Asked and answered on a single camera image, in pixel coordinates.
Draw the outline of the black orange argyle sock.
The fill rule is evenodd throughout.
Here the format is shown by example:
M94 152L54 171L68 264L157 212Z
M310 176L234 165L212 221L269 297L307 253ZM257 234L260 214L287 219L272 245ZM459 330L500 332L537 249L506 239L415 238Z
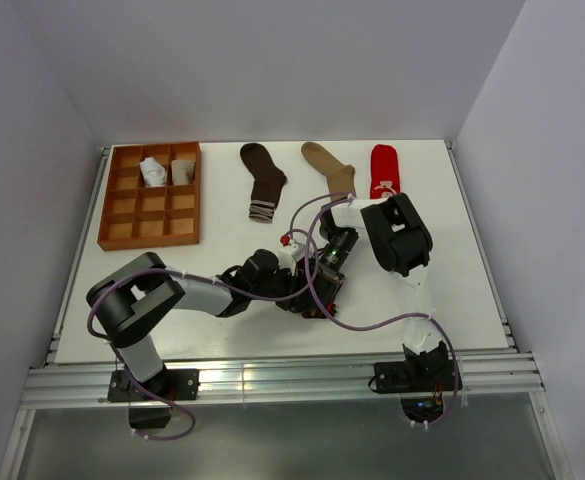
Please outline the black orange argyle sock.
M329 303L325 309L332 315L335 316L337 314L336 304L334 302ZM324 312L319 308L314 308L312 310L304 311L301 313L301 316L304 319L326 319Z

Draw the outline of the white sock with black stripes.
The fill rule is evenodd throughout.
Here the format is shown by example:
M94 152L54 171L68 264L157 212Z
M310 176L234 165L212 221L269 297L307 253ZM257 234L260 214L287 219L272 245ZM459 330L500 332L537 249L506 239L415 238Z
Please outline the white sock with black stripes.
M167 185L167 170L154 157L144 158L139 167L146 187L157 188Z

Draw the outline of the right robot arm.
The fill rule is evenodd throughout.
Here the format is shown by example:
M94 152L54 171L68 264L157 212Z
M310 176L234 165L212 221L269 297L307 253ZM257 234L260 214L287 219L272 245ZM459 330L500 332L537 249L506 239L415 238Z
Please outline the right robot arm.
M457 389L461 375L451 340L433 318L434 309L427 285L427 267L433 240L410 198L403 194L381 200L359 200L351 195L324 205L313 219L307 237L316 228L327 240L319 259L305 259L305 273L323 266L334 278L349 256L360 232L367 235L375 260L401 293L411 290L417 310L401 313L377 324L348 325L334 317L330 302L319 296L316 282L306 280L312 304L335 325L352 332L369 332L398 324L403 338L405 383L424 390L441 381Z

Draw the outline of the beige and red reindeer sock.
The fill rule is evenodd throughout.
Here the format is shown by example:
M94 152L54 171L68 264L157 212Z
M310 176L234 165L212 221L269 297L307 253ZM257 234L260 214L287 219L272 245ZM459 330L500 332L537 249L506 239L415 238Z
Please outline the beige and red reindeer sock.
M196 162L189 159L171 161L172 184L175 186L191 185L194 180Z

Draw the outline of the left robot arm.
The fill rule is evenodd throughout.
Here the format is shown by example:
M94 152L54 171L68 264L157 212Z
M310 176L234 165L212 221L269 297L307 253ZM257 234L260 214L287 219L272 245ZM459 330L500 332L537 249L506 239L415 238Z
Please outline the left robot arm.
M151 332L174 309L213 317L238 315L254 300L275 303L284 311L309 316L318 307L301 273L280 265L271 251L259 249L244 263L205 280L181 274L158 254L144 253L94 285L86 295L119 360L131 372L131 388L155 399L167 386L164 362Z

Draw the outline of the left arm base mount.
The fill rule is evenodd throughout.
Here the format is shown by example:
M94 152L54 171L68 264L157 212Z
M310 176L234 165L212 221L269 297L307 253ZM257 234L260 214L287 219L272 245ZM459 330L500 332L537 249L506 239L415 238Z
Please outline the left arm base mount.
M163 399L170 401L192 401L197 398L199 387L199 371L197 369L164 368L153 378L140 385ZM153 401L154 398L143 393L133 384L124 370L115 370L110 379L107 393L109 403L126 403L128 421L132 428L142 431L159 431L165 428L172 419L173 408L134 407L132 403Z

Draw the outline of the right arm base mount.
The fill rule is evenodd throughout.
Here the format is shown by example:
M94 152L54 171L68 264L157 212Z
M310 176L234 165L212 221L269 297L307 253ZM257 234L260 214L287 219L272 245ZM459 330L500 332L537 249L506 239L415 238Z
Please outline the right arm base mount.
M445 413L444 395L459 394L462 379L451 361L435 366L414 359L377 362L368 388L375 394L416 394L400 401L404 415L410 422L431 425Z

